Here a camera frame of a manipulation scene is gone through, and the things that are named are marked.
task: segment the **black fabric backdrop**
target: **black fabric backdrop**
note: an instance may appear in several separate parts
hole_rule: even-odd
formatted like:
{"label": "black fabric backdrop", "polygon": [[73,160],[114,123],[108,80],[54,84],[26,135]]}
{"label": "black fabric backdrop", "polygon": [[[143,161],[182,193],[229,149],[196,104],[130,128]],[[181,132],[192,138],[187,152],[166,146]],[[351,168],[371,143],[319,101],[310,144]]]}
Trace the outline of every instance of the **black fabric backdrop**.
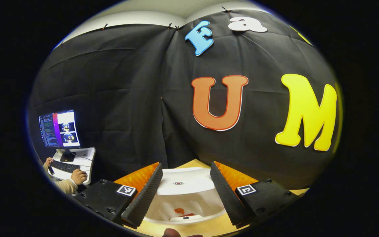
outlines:
{"label": "black fabric backdrop", "polygon": [[[236,16],[256,18],[268,31],[233,32],[227,25]],[[184,38],[202,20],[210,22],[215,42],[196,57]],[[287,73],[308,78],[318,103],[325,84],[336,87],[319,52],[268,13],[219,12],[179,31],[145,24],[107,27],[70,39],[49,55],[30,96],[30,135],[39,157],[51,156],[53,150],[41,142],[37,117],[74,109],[83,147],[96,148],[92,180],[115,180],[154,162],[175,168],[198,158],[302,189],[313,184],[334,155],[341,108],[327,152],[303,146],[302,125],[298,146],[277,144],[275,135],[283,131],[289,109],[289,90],[281,82]],[[239,121],[224,132],[206,129],[192,114],[191,81],[216,79],[209,109],[220,116],[227,96],[221,79],[227,75],[249,79]]]}

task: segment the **white wall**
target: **white wall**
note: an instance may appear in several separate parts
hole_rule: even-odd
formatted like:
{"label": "white wall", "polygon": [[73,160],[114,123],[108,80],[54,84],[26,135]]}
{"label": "white wall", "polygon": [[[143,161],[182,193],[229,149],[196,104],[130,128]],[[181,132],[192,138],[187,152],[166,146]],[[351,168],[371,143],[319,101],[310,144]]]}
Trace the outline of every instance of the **white wall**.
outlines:
{"label": "white wall", "polygon": [[238,1],[230,1],[223,2],[219,4],[214,4],[212,6],[201,9],[198,12],[190,15],[187,18],[182,18],[177,15],[163,13],[163,12],[154,12],[154,11],[131,11],[131,12],[119,12],[111,15],[104,15],[94,20],[86,21],[74,29],[69,35],[67,35],[61,42],[65,42],[69,39],[74,38],[75,36],[79,36],[83,33],[101,29],[108,24],[107,27],[115,26],[115,25],[123,25],[123,24],[155,24],[168,26],[172,23],[172,27],[174,26],[183,26],[188,22],[191,22],[195,19],[203,17],[205,15],[210,15],[216,12],[222,12],[225,7],[228,10],[235,9],[248,9],[248,10],[257,10],[267,12],[256,4],[250,2],[238,2]]}

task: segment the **letter m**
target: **letter m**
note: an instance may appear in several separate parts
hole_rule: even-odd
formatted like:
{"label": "letter m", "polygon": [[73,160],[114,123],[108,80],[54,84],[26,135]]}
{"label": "letter m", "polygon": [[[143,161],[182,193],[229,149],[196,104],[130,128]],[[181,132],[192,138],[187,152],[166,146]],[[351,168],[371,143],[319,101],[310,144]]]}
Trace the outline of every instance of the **letter m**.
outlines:
{"label": "letter m", "polygon": [[282,83],[289,89],[289,112],[283,132],[276,135],[276,143],[297,146],[301,141],[298,133],[302,120],[305,147],[312,144],[322,128],[314,149],[328,151],[336,121],[336,90],[331,85],[325,85],[321,105],[318,105],[316,95],[304,76],[285,74]]}

